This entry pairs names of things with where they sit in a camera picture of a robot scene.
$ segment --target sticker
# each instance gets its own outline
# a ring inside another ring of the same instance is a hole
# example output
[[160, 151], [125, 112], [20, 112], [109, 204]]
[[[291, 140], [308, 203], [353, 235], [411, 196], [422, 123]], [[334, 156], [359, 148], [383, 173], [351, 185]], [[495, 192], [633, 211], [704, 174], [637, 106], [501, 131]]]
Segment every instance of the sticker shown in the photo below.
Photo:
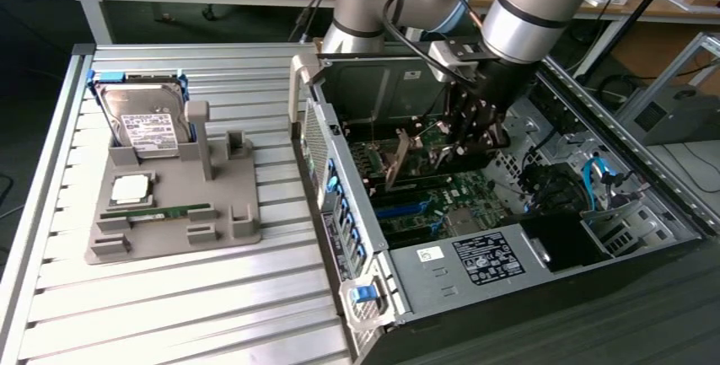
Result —
[[419, 79], [419, 74], [421, 74], [419, 70], [409, 70], [403, 74], [403, 80], [417, 80]]
[[139, 152], [178, 148], [178, 137], [170, 114], [121, 115], [124, 130]]
[[143, 215], [143, 216], [128, 216], [127, 221], [129, 223], [135, 222], [151, 222], [154, 220], [162, 220], [166, 218], [164, 213], [155, 213], [154, 215]]
[[525, 274], [525, 269], [502, 233], [491, 233], [453, 243], [470, 281], [485, 285]]
[[419, 257], [419, 262], [433, 261], [446, 257], [442, 254], [442, 250], [439, 249], [438, 245], [430, 247], [429, 249], [418, 250], [417, 256]]

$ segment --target white label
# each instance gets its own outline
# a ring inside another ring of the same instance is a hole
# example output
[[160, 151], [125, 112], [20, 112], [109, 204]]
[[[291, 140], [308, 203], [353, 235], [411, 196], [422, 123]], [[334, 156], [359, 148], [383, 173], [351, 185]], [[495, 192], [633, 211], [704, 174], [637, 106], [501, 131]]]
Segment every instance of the white label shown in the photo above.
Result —
[[128, 222], [148, 222], [151, 220], [162, 220], [166, 218], [164, 213], [155, 213], [154, 215], [143, 215], [143, 216], [128, 216], [127, 221]]
[[445, 255], [442, 254], [442, 250], [439, 249], [438, 245], [430, 247], [429, 249], [418, 250], [417, 256], [419, 257], [419, 262], [433, 261], [439, 258], [445, 258]]
[[170, 114], [121, 115], [127, 136], [139, 152], [178, 149]]
[[421, 74], [419, 70], [410, 70], [410, 71], [405, 72], [403, 80], [418, 80], [419, 79], [419, 74]]

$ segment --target metal bracket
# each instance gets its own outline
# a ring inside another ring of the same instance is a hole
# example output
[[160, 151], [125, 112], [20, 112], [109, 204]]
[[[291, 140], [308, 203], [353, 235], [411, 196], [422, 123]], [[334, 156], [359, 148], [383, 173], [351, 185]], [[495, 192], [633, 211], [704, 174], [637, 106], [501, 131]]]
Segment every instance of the metal bracket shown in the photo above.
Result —
[[296, 123], [296, 103], [302, 85], [310, 85], [319, 71], [323, 69], [316, 55], [302, 53], [292, 57], [290, 62], [290, 99], [288, 99], [288, 118], [290, 123]]

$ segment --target blue latch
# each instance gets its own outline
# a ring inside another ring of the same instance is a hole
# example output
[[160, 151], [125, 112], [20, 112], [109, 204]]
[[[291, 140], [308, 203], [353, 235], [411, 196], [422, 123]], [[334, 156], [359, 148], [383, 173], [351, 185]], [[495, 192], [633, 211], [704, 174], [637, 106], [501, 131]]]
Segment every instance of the blue latch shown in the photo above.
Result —
[[338, 186], [338, 177], [331, 177], [327, 181], [327, 186], [324, 187], [324, 192], [333, 192]]
[[124, 72], [101, 72], [100, 83], [123, 83], [124, 82]]
[[367, 287], [357, 287], [350, 291], [350, 298], [353, 303], [373, 302], [378, 298], [378, 290], [374, 285]]

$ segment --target table leg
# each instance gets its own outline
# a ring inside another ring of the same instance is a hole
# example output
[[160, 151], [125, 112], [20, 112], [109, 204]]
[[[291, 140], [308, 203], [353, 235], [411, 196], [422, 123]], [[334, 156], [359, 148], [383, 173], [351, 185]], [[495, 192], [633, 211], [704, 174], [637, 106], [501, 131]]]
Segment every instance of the table leg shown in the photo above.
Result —
[[617, 31], [622, 27], [626, 20], [628, 20], [628, 17], [622, 17], [621, 19], [612, 21], [609, 23], [608, 28], [605, 28], [602, 35], [597, 39], [597, 42], [593, 45], [593, 48], [590, 49], [588, 56], [585, 57], [585, 60], [582, 60], [581, 65], [577, 67], [577, 70], [574, 71], [573, 78], [577, 78], [580, 75], [585, 74], [585, 72], [589, 69], [589, 66], [593, 64], [597, 57], [600, 56], [602, 49], [605, 49], [605, 46], [608, 46], [609, 42], [612, 41], [612, 38], [616, 37]]
[[92, 37], [99, 45], [113, 43], [111, 25], [104, 12], [103, 0], [77, 0], [85, 13]]

